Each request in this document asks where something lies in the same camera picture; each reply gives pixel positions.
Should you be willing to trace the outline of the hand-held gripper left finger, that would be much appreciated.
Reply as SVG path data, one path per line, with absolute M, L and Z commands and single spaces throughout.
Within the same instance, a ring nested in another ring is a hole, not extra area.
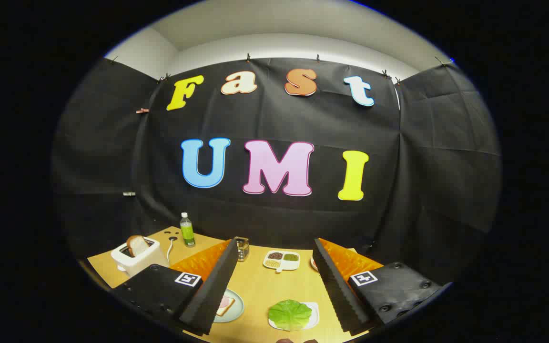
M 237 244 L 229 239 L 172 267 L 153 263 L 113 288 L 112 294 L 170 330 L 209 334 L 237 257 Z

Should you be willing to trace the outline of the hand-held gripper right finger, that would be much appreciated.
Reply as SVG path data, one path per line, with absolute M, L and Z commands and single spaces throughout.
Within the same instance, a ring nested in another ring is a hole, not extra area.
M 448 289 L 403 262 L 383 265 L 322 238 L 312 258 L 342 330 L 352 335 L 405 325 Z

